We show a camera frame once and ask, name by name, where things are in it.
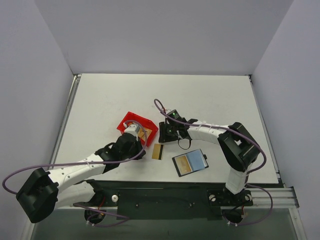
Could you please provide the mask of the gold card stripe up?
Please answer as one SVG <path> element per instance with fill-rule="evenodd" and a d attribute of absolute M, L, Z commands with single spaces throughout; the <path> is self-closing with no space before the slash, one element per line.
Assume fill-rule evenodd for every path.
<path fill-rule="evenodd" d="M 151 158 L 153 160 L 162 160 L 164 153 L 164 145 L 160 143 L 155 143 L 152 151 Z"/>

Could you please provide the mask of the red plastic bin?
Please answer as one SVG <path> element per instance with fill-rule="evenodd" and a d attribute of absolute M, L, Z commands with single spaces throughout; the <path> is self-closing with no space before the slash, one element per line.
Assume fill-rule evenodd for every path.
<path fill-rule="evenodd" d="M 156 137 L 157 132 L 159 131 L 159 128 L 150 119 L 142 117 L 142 116 L 135 114 L 131 111 L 128 111 L 126 113 L 126 115 L 124 116 L 124 118 L 122 119 L 122 121 L 118 124 L 116 129 L 119 130 L 121 134 L 123 134 L 124 130 L 129 125 L 136 124 L 136 122 L 138 122 L 139 125 L 143 129 L 148 128 L 148 129 L 152 130 L 152 133 L 149 135 L 148 139 L 144 140 L 144 139 L 140 138 L 142 144 L 145 144 L 145 142 L 146 142 L 146 146 L 150 147 Z"/>

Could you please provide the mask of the black card holder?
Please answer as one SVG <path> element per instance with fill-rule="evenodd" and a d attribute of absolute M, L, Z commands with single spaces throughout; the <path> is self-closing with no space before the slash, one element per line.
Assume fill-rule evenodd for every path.
<path fill-rule="evenodd" d="M 188 160 L 188 162 L 190 164 L 192 172 L 187 173 L 185 175 L 181 175 L 179 173 L 177 164 L 175 162 L 175 158 L 180 157 L 180 156 L 186 156 L 187 157 L 187 160 Z M 174 167 L 175 167 L 176 172 L 177 172 L 179 177 L 184 177 L 184 176 L 190 175 L 192 173 L 195 173 L 195 172 L 198 172 L 198 171 L 202 171 L 202 170 L 207 169 L 209 167 L 209 164 L 207 162 L 207 156 L 203 153 L 203 151 L 201 149 L 192 150 L 192 151 L 189 151 L 187 153 L 174 156 L 172 158 L 172 161 L 173 161 Z"/>

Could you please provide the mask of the gold card front up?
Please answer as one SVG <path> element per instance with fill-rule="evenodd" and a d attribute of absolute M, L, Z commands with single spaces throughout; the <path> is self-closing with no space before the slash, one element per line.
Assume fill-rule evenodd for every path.
<path fill-rule="evenodd" d="M 177 165 L 179 173 L 183 176 L 192 172 L 192 168 L 188 162 L 185 155 L 178 156 L 175 158 L 175 163 Z"/>

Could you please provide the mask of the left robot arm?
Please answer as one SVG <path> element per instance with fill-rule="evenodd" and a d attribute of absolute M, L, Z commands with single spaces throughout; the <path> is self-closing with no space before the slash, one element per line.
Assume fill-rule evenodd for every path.
<path fill-rule="evenodd" d="M 16 194 L 31 223 L 47 218 L 55 209 L 78 202 L 99 205 L 103 193 L 92 186 L 92 176 L 117 168 L 121 162 L 140 160 L 146 154 L 141 139 L 123 133 L 116 142 L 98 149 L 85 159 L 60 168 L 34 170 Z"/>

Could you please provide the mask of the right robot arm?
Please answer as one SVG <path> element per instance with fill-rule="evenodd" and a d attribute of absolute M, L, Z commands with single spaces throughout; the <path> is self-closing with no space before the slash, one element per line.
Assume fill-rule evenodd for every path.
<path fill-rule="evenodd" d="M 224 201 L 230 205 L 236 204 L 242 197 L 248 180 L 248 172 L 257 160 L 259 150 L 254 138 L 239 122 L 232 125 L 219 126 L 201 122 L 191 118 L 186 120 L 177 110 L 168 113 L 168 117 L 159 123 L 160 143 L 169 143 L 187 139 L 201 140 L 219 145 L 227 163 L 230 166 Z"/>

